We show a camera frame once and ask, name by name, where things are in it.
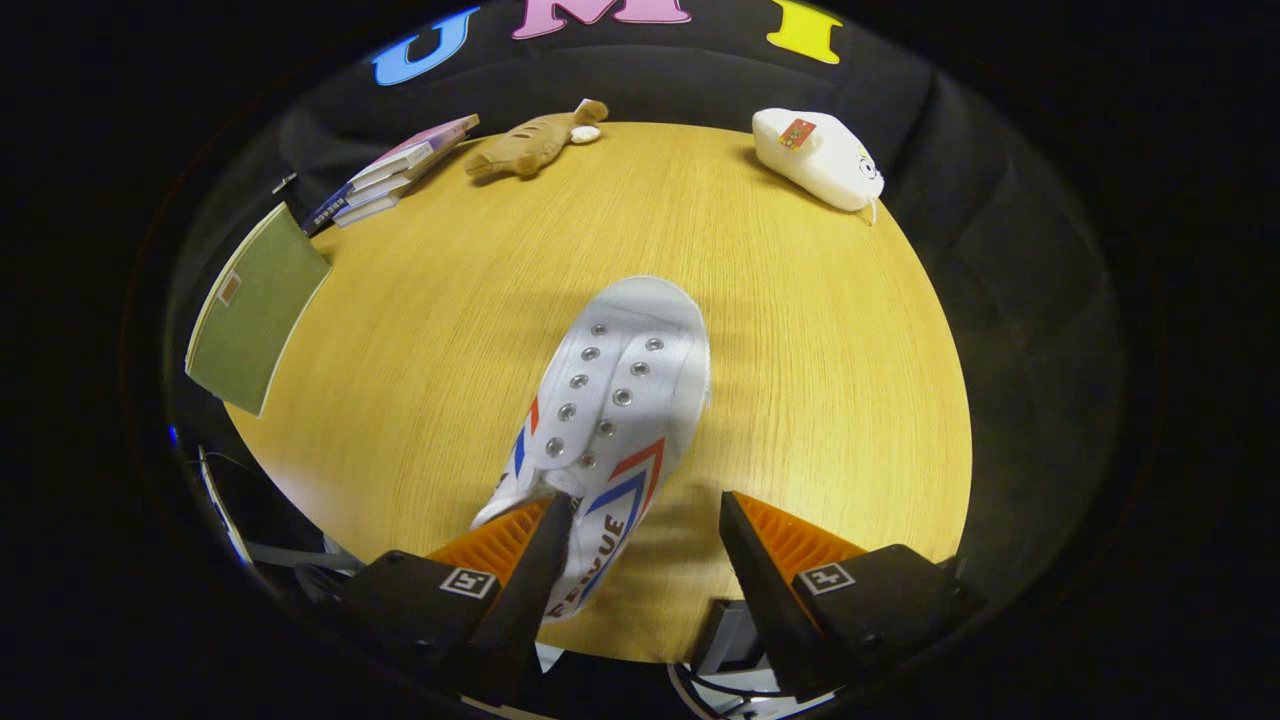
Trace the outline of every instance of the sneaker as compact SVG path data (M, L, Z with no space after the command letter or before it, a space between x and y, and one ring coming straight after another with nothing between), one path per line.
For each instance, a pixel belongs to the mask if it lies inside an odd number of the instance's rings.
M680 465L710 404L701 310L654 277L613 283L561 342L476 528L543 493L576 498L544 623L577 614Z

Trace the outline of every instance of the wooden table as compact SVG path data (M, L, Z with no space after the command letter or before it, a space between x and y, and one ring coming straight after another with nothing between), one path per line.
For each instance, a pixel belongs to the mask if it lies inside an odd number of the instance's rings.
M261 419L228 407L273 480L361 559L428 553L493 492L561 337L607 284L654 274L703 307L712 405L692 450L579 616L539 641L689 660L741 598L717 534L737 489L869 550L931 560L969 503L964 378L892 215L823 205L751 136L605 123L538 177L474 182L470 142L387 213L315 245L333 274Z

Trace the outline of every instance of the pink letter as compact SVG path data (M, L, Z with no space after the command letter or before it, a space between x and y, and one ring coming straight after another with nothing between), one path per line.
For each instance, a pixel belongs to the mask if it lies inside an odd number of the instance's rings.
M614 3L617 0L525 0L525 24L511 37L529 40L564 27L567 23L556 17L556 8L580 23L594 24ZM680 9L680 0L626 0L613 19L623 23L687 23L689 13Z

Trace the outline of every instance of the green book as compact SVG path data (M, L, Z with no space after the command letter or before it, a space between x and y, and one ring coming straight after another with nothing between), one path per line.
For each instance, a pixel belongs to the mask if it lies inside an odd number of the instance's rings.
M187 343L191 379L261 415L284 346L330 269L284 204L276 205L205 297Z

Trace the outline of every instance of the white plush toy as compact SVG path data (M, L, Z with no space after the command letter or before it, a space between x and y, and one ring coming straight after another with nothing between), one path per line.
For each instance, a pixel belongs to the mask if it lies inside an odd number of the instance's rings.
M841 210L861 210L884 190L884 176L845 123L826 113L769 108L751 118L755 156Z

